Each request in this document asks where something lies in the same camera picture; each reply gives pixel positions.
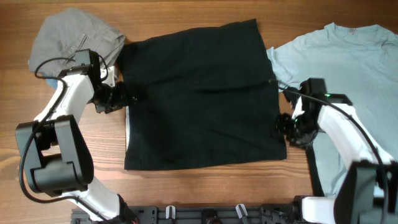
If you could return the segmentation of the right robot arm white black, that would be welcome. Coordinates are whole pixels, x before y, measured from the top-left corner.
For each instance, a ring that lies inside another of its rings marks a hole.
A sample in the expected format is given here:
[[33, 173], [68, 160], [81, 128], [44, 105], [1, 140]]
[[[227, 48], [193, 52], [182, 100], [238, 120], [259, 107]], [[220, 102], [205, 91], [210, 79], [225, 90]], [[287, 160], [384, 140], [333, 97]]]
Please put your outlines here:
[[273, 85], [294, 95], [294, 112], [279, 116], [278, 132], [303, 149], [312, 146], [318, 133], [327, 134], [348, 170], [337, 196], [296, 196], [289, 221], [397, 223], [397, 160], [369, 134], [351, 100], [328, 93], [321, 78], [302, 82], [299, 90], [280, 80]]

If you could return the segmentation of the black shorts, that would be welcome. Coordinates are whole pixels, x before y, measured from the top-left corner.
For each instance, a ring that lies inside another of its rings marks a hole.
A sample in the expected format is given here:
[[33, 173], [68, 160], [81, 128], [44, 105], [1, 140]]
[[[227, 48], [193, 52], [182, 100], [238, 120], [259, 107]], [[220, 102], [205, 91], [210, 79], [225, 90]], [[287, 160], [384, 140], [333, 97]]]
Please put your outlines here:
[[279, 94], [254, 19], [133, 42], [118, 57], [127, 97], [127, 170], [284, 160]]

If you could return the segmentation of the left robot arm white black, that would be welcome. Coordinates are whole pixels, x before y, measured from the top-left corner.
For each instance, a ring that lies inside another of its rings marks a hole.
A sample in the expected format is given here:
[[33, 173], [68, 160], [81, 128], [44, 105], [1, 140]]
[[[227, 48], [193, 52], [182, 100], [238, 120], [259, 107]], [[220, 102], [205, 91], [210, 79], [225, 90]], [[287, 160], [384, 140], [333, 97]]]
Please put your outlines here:
[[66, 61], [74, 64], [54, 77], [57, 89], [33, 121], [16, 128], [21, 154], [19, 184], [36, 203], [69, 200], [92, 223], [139, 223], [122, 196], [107, 189], [94, 175], [93, 159], [78, 127], [87, 104], [97, 113], [127, 106], [123, 82], [101, 74], [104, 58], [90, 49], [78, 50]]

